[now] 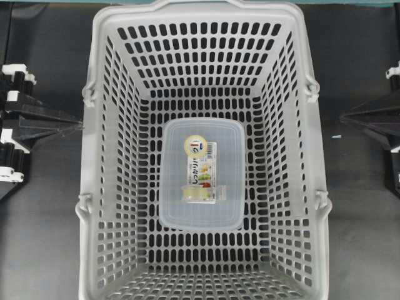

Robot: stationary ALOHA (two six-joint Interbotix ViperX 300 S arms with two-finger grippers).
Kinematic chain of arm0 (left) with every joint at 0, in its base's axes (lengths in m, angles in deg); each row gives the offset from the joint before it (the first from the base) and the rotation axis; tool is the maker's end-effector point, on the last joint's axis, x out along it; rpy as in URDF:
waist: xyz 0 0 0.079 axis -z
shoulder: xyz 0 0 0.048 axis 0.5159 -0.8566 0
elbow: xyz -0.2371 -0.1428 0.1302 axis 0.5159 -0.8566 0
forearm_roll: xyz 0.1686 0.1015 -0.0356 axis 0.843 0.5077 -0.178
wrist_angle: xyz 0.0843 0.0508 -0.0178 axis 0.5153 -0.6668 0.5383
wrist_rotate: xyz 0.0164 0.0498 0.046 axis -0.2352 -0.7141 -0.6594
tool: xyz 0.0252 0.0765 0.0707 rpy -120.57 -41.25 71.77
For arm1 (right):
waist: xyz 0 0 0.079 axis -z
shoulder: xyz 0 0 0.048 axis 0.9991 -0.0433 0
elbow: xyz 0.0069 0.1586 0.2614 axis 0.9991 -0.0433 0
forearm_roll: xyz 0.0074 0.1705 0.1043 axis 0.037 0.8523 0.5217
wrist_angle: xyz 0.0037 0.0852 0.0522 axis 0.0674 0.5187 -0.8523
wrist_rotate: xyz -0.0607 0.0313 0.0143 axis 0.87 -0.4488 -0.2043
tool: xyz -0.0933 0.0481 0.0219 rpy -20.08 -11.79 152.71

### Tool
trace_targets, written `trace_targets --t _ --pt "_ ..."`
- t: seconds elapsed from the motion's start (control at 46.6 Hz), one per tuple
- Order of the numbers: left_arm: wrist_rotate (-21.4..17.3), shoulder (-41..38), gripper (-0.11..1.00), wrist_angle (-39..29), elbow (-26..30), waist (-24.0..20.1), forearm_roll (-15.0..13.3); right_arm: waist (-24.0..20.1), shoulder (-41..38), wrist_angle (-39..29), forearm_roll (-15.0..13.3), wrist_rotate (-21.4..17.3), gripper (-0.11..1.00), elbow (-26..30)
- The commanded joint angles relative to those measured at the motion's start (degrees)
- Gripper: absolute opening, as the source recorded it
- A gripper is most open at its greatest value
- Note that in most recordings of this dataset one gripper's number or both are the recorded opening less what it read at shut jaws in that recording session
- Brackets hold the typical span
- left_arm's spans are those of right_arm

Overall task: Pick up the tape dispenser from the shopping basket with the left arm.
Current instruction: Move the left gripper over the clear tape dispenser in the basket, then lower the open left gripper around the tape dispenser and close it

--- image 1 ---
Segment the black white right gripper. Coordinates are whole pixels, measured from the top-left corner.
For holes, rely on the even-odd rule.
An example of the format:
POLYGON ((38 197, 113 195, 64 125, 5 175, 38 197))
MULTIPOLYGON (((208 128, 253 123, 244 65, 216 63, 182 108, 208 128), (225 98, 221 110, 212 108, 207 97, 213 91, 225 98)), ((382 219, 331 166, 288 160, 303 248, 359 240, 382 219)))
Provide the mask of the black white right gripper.
POLYGON ((340 121, 353 126, 391 152, 394 190, 399 190, 399 66, 386 71, 393 101, 369 101, 345 112, 340 121))

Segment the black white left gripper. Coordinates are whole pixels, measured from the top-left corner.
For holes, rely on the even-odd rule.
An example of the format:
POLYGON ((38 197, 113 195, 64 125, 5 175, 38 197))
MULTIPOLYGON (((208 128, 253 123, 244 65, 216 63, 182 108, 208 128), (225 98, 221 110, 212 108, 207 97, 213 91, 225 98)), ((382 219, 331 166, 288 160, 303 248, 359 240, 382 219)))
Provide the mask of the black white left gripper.
POLYGON ((2 181, 24 180, 24 156, 38 141, 65 137, 83 129, 83 122, 76 116, 32 97, 35 85, 35 76, 25 64, 1 66, 2 181))

